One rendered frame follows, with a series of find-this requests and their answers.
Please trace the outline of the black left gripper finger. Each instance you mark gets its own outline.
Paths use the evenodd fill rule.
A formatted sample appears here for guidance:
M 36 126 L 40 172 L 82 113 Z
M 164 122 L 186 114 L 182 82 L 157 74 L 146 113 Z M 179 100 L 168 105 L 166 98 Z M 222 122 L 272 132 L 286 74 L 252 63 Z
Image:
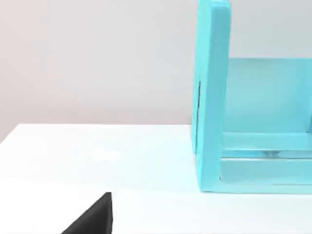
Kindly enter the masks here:
M 112 193 L 106 192 L 61 234 L 112 234 Z

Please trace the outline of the light blue rack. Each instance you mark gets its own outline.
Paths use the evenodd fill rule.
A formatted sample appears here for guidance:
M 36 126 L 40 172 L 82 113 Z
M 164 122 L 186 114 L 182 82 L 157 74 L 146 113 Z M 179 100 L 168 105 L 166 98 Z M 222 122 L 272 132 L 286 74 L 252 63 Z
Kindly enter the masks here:
M 230 58 L 230 0 L 198 0 L 192 148 L 199 188 L 312 194 L 312 58 Z

